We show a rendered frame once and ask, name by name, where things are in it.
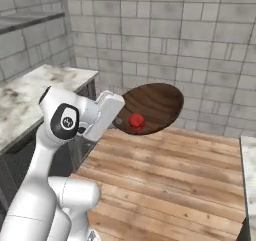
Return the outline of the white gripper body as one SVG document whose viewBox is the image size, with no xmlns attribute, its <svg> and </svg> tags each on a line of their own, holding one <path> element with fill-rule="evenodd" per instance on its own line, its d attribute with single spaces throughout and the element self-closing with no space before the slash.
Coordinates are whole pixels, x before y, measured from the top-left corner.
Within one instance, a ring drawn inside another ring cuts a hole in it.
<svg viewBox="0 0 256 241">
<path fill-rule="evenodd" d="M 87 127 L 83 137 L 97 142 L 124 105 L 124 98 L 110 91 L 103 91 L 96 101 L 88 102 L 84 118 Z"/>
</svg>

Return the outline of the brown wooden bowl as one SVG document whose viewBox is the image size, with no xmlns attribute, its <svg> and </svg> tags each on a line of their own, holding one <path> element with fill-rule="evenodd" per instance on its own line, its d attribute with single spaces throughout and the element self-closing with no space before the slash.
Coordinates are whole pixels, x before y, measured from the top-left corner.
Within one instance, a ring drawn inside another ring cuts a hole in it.
<svg viewBox="0 0 256 241">
<path fill-rule="evenodd" d="M 113 125 L 131 135 L 149 135 L 159 132 L 176 121 L 183 105 L 182 92 L 166 83 L 149 83 L 138 86 L 123 94 L 125 106 L 113 121 Z M 134 130 L 128 122 L 132 113 L 140 113 L 146 124 Z"/>
</svg>

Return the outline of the red bell pepper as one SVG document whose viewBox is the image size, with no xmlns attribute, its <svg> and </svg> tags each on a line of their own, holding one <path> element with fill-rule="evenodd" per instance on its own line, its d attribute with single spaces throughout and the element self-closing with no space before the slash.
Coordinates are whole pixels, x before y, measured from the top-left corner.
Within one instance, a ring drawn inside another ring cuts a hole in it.
<svg viewBox="0 0 256 241">
<path fill-rule="evenodd" d="M 144 117 L 140 113 L 132 113 L 128 122 L 134 130 L 141 130 L 146 124 Z"/>
</svg>

